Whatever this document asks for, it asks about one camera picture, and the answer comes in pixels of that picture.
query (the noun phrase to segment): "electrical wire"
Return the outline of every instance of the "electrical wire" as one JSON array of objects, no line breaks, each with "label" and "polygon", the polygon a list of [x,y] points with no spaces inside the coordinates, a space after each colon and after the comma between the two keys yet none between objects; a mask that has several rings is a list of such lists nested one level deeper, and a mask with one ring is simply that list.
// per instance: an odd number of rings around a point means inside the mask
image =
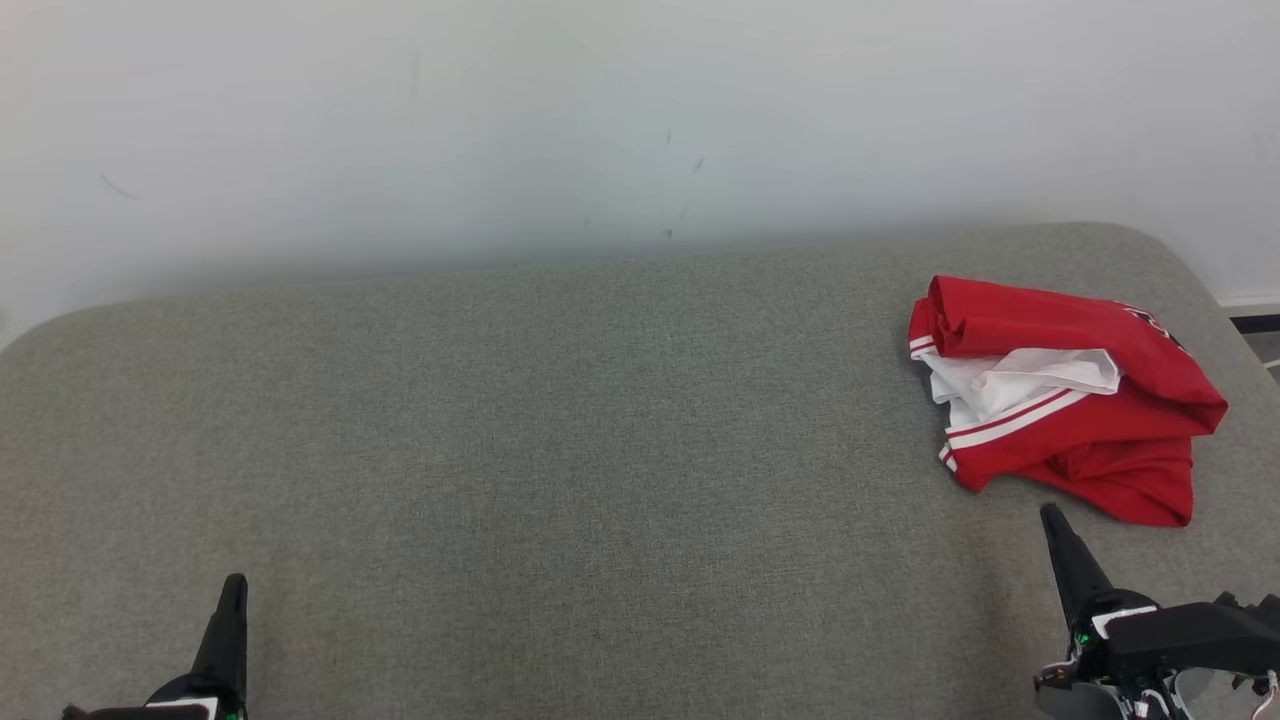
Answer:
[{"label": "electrical wire", "polygon": [[1260,705],[1258,708],[1253,711],[1253,715],[1249,717],[1249,720],[1258,720],[1258,717],[1262,717],[1262,712],[1267,708],[1267,706],[1271,705],[1271,701],[1276,698],[1277,691],[1280,691],[1280,685],[1276,684],[1276,671],[1267,670],[1267,697],[1263,698],[1262,705]]}]

